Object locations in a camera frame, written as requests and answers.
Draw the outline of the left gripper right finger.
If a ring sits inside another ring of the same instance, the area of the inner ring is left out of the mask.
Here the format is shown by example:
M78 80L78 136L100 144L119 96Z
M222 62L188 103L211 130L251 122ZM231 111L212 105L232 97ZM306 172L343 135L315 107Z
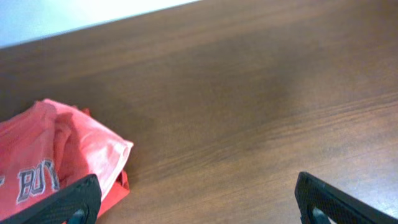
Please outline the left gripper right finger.
M397 224L396 218L363 203L308 172L299 173L295 198L302 223Z

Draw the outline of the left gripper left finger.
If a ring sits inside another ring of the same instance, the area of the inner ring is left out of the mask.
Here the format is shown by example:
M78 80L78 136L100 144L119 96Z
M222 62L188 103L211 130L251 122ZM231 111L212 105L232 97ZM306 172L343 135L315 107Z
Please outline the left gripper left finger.
M97 176L90 174L1 223L95 223L100 206L100 184Z

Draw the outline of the orange-red t-shirt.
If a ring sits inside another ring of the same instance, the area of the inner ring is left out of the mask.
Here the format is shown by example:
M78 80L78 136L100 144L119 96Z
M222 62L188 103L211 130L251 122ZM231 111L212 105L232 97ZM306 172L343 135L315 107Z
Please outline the orange-red t-shirt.
M51 104L36 102L1 123L1 218L60 190L58 171L71 135Z

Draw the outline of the salmon folded shirt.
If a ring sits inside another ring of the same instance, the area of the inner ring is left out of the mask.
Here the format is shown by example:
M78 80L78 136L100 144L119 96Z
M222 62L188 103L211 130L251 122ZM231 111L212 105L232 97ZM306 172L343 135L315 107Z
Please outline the salmon folded shirt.
M52 152L42 161L55 172L53 183L64 189L87 175L96 175L101 189L98 216L102 216L130 192L124 166L134 144L93 119L88 109L50 99L40 103L52 122Z

